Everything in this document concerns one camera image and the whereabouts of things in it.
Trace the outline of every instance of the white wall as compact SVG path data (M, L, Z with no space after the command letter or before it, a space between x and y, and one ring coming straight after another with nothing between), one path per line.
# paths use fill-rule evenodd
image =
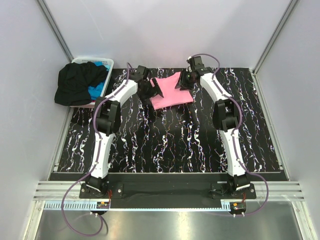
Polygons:
M75 57L173 68L204 52L224 67L252 68L290 0L46 2Z
M258 73L285 162L320 236L320 1L304 0Z
M68 62L35 0L2 0L0 32L0 239L17 240L66 116L54 95Z

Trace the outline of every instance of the pink cloth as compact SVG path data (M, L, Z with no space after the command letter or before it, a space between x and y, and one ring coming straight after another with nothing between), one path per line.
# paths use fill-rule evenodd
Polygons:
M180 91L180 88L175 89L179 77L180 72L176 72L167 78L155 78L163 93L163 98L160 95L150 98L154 110L178 104L192 103L194 101L188 90Z

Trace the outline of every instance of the black tabletop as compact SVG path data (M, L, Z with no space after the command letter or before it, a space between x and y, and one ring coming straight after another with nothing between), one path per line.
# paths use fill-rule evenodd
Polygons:
M166 78L181 68L153 68L150 77ZM114 69L107 94L126 77ZM239 129L244 163L249 171L280 170L255 84L248 68L222 68L218 81L240 99L243 123ZM121 127L109 156L111 173L209 173L225 172L228 164L219 132L212 123L214 103L196 85L193 103L154 110L137 95L121 108ZM95 134L93 110L75 108L60 157L58 172L84 173L91 166Z

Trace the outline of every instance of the plastic laundry basket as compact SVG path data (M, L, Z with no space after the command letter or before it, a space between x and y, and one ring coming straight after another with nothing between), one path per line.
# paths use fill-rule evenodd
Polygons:
M109 65L110 66L110 70L108 72L108 75L106 76L105 82L104 82L104 86L101 92L100 97L104 97L106 95L106 90L107 90L107 86L111 77L111 72L112 69L114 67L114 61L110 58L103 58L103 57L77 57L75 59L73 59L72 63L76 63L76 64L83 64L83 63L87 63L87 62L102 62L103 65ZM90 102L87 105L80 105L80 106L71 106L74 108L94 108L95 107L95 101Z

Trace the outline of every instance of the black garment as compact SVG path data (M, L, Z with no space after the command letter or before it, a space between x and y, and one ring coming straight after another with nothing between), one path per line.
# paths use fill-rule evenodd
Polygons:
M106 80L108 70L93 62L69 63L59 72L58 89L54 101L64 106L79 106L91 103L88 87L96 87Z

